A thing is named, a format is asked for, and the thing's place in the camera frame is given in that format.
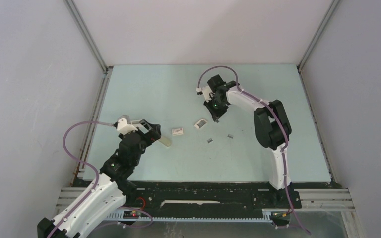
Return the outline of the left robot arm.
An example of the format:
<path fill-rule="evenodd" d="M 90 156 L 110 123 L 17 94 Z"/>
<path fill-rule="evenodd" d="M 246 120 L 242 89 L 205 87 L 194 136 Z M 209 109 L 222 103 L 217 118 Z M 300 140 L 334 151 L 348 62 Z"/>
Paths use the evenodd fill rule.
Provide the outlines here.
<path fill-rule="evenodd" d="M 95 172 L 95 179 L 67 208 L 38 223 L 39 238 L 86 238 L 110 213 L 135 204 L 137 187 L 128 177 L 146 149 L 161 139 L 161 126 L 144 119 L 131 121 L 127 115 L 103 125 L 118 132 L 118 148 L 99 170 L 85 162 Z"/>

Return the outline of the staple tray box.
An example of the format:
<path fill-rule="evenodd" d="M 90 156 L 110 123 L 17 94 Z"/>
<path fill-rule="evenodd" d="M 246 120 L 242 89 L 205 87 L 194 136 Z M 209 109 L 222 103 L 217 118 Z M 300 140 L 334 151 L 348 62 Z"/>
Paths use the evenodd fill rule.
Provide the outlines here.
<path fill-rule="evenodd" d="M 206 119 L 202 118 L 202 119 L 198 120 L 198 121 L 194 124 L 194 126 L 195 126 L 196 129 L 201 129 L 201 128 L 204 127 L 207 123 L 208 123 L 208 121 L 207 121 Z"/>

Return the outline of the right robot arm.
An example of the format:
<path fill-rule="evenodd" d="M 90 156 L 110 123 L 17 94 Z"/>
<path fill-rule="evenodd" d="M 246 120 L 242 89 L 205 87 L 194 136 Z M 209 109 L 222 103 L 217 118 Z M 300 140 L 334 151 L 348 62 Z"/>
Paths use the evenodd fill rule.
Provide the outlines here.
<path fill-rule="evenodd" d="M 259 144 L 273 154 L 272 174 L 269 184 L 275 189 L 269 193 L 269 202 L 282 207 L 289 200 L 284 190 L 291 182 L 288 175 L 287 147 L 292 132 L 281 101 L 265 101 L 248 93 L 236 81 L 225 82 L 220 75 L 208 80 L 208 85 L 197 87 L 197 94 L 204 97 L 204 106 L 214 122 L 226 113 L 230 105 L 237 106 L 254 117 L 254 131 Z"/>

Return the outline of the olive green stapler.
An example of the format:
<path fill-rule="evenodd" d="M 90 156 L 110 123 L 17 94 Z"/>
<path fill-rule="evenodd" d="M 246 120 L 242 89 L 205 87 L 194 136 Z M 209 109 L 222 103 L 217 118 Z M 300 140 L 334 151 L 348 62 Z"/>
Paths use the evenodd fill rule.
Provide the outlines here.
<path fill-rule="evenodd" d="M 166 147 L 170 147 L 172 145 L 172 141 L 165 136 L 161 136 L 158 141 Z"/>

